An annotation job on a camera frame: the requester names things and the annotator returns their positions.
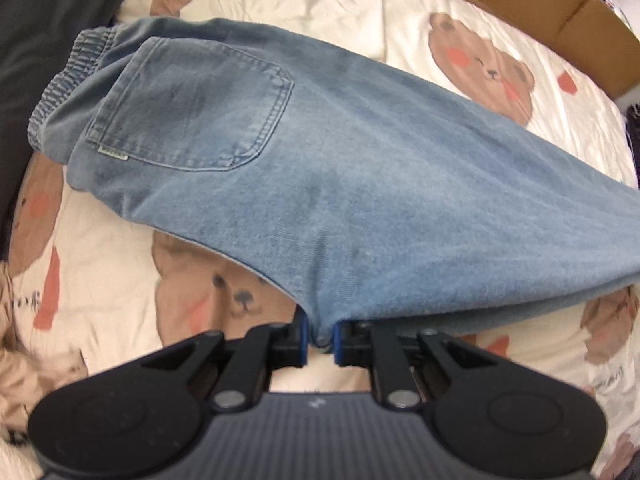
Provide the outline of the light blue denim jeans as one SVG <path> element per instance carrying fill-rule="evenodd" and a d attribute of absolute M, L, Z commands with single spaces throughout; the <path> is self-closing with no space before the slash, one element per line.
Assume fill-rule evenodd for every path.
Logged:
<path fill-rule="evenodd" d="M 343 320 L 486 330 L 639 281 L 639 193 L 468 99 L 262 24 L 85 30 L 29 119 L 68 184 Z"/>

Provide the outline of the cream bear print bedsheet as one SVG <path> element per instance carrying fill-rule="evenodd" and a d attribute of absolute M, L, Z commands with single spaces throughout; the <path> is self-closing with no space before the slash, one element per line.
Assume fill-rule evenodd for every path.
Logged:
<path fill-rule="evenodd" d="M 430 18 L 448 15 L 466 52 L 513 75 L 530 131 L 634 184 L 616 105 L 543 44 L 463 0 L 125 0 L 117 21 L 169 15 L 263 22 L 314 36 L 445 88 Z M 23 429 L 47 392 L 204 328 L 241 336 L 285 321 L 292 301 L 233 263 L 119 219 L 35 156 L 1 259 L 1 432 Z M 639 474 L 639 291 L 469 336 L 469 342 L 583 388 L 608 416 L 600 479 Z"/>

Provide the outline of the dark patterned folded garment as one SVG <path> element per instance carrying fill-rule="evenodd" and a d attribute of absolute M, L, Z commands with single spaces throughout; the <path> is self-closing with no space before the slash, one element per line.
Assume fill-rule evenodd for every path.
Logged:
<path fill-rule="evenodd" d="M 637 180 L 640 182 L 640 106 L 632 104 L 626 110 L 626 135 Z"/>

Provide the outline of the dark grey blanket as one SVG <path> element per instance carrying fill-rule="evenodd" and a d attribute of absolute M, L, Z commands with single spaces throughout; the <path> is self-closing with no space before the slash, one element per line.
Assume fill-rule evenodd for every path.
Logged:
<path fill-rule="evenodd" d="M 111 25 L 124 0 L 1 0 L 1 257 L 32 148 L 27 123 L 77 35 Z"/>

